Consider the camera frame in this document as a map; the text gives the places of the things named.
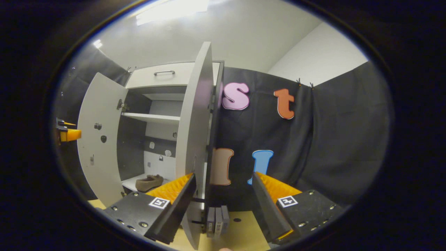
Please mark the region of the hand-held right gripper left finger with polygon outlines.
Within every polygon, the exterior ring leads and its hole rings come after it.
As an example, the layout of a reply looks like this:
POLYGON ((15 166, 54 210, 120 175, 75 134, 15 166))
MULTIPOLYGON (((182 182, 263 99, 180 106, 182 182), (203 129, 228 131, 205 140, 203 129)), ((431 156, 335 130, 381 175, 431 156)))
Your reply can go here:
POLYGON ((196 191, 194 173, 177 178, 147 193, 131 192, 105 208, 116 227, 137 236, 170 244, 196 191))

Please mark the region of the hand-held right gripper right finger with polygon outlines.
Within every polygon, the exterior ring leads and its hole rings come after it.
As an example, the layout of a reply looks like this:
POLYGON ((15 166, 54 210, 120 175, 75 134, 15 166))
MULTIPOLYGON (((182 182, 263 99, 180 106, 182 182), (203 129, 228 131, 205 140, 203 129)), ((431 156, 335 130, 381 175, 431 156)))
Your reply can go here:
POLYGON ((344 208, 316 190, 300 191, 259 172, 252 177, 258 205, 253 209, 266 241, 287 244, 338 219, 344 208))

